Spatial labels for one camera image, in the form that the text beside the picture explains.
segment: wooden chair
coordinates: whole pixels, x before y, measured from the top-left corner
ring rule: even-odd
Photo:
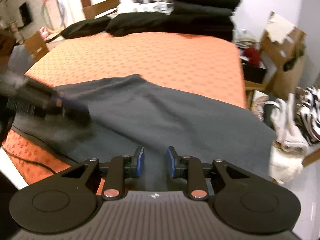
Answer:
[[[0,56],[10,56],[15,45],[17,42],[13,33],[0,30]]]
[[[84,7],[82,11],[87,20],[94,19],[95,16],[103,12],[106,12],[110,9],[116,8],[119,4],[120,4],[120,0],[106,0],[91,6]],[[107,15],[112,14],[114,12],[116,12],[116,10],[108,13]]]
[[[49,50],[47,45],[44,43],[40,32],[36,32],[33,34],[29,39],[27,39],[23,43],[31,54],[31,57],[34,59],[35,62],[38,62],[44,55],[46,55]]]

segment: bed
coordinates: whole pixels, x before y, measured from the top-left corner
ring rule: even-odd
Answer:
[[[195,93],[245,108],[245,88],[238,50],[209,36],[134,33],[112,37],[99,33],[65,40],[26,73],[52,86],[141,74],[172,89]],[[23,179],[32,184],[69,165],[10,131],[3,149]]]

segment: dark gray cloth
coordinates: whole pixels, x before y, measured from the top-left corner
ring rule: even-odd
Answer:
[[[275,133],[248,110],[160,87],[139,75],[65,85],[58,90],[88,105],[89,127],[57,117],[41,120],[17,114],[15,130],[78,162],[93,157],[108,162],[117,155],[132,155],[138,145],[145,146],[144,176],[129,181],[128,188],[179,189],[181,183],[165,175],[168,146],[174,146],[179,155],[207,163],[224,159],[268,177]]]
[[[19,45],[13,47],[8,68],[17,74],[24,75],[35,63],[26,47]]]

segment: black cable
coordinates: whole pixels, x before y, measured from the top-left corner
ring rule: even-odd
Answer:
[[[11,154],[11,153],[7,152],[7,151],[4,149],[3,145],[1,145],[1,146],[2,146],[2,149],[6,152],[7,155],[10,155],[10,156],[12,156],[12,157],[14,157],[14,158],[17,158],[17,159],[19,159],[19,160],[22,160],[22,161],[24,161],[24,162],[26,162],[26,163],[30,163],[30,164],[34,164],[34,165],[41,166],[41,167],[47,169],[48,171],[52,172],[52,174],[56,174],[56,172],[55,172],[53,169],[51,169],[50,167],[48,167],[48,166],[46,166],[46,165],[44,165],[44,164],[42,164],[42,163],[39,163],[39,162],[34,162],[34,161],[30,161],[30,160],[26,160],[26,159],[20,158],[20,157],[14,155],[14,154]]]
[[[61,33],[58,33],[56,36],[54,36],[53,38],[51,38],[51,39],[49,39],[49,40],[46,40],[46,41],[44,41],[44,43],[49,43],[49,42],[51,42],[51,41],[54,41],[56,38],[58,38],[59,36],[61,36]]]
[[[35,138],[35,139],[43,142],[47,147],[49,147],[50,149],[52,149],[52,150],[55,152],[56,155],[59,155],[60,157],[63,156],[64,158],[72,161],[73,163],[68,163],[68,162],[66,162],[65,160],[62,160],[61,158],[58,158],[60,161],[62,161],[62,162],[64,162],[64,163],[67,163],[67,164],[69,164],[70,166],[79,163],[79,162],[75,161],[74,159],[68,157],[67,155],[61,154],[58,150],[56,150],[55,148],[53,148],[52,146],[50,146],[49,144],[47,144],[44,140],[41,140],[40,138],[38,138],[38,137],[36,137],[36,136],[34,136],[34,135],[32,135],[32,134],[23,132],[22,130],[20,130],[19,128],[15,127],[14,125],[12,125],[12,127],[13,127],[12,130],[15,131],[16,133],[18,133],[19,135],[21,135],[22,137],[23,137],[24,134],[26,134],[26,135],[28,135],[28,136],[31,136],[31,137],[33,137],[33,138]]]

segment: power strip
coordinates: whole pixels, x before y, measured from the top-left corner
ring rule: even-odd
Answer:
[[[158,12],[165,11],[168,9],[167,2],[153,2],[153,3],[144,3],[139,4],[136,7],[137,12]]]
[[[129,12],[159,12],[168,9],[167,2],[153,2],[153,3],[131,3],[131,4],[120,4],[117,7],[118,13],[129,13]]]

